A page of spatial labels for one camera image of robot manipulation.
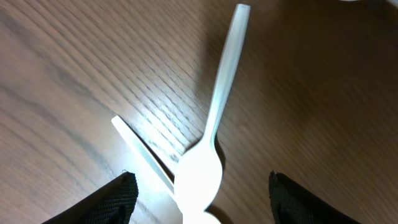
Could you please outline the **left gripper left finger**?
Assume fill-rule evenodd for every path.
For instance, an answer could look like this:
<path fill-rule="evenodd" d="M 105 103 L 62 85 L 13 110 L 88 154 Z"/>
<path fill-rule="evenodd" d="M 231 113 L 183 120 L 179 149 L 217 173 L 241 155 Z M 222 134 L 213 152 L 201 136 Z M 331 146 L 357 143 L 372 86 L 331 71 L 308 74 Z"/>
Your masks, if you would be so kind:
<path fill-rule="evenodd" d="M 124 172 L 44 224 L 129 224 L 138 194 L 135 174 Z"/>

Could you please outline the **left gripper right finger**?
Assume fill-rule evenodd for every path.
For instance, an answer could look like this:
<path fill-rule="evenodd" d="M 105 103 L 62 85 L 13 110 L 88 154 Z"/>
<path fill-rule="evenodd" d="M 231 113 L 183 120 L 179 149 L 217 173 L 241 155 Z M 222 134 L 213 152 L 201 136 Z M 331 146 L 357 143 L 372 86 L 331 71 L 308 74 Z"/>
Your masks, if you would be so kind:
<path fill-rule="evenodd" d="M 278 224 L 358 224 L 283 173 L 270 173 L 269 198 Z"/>

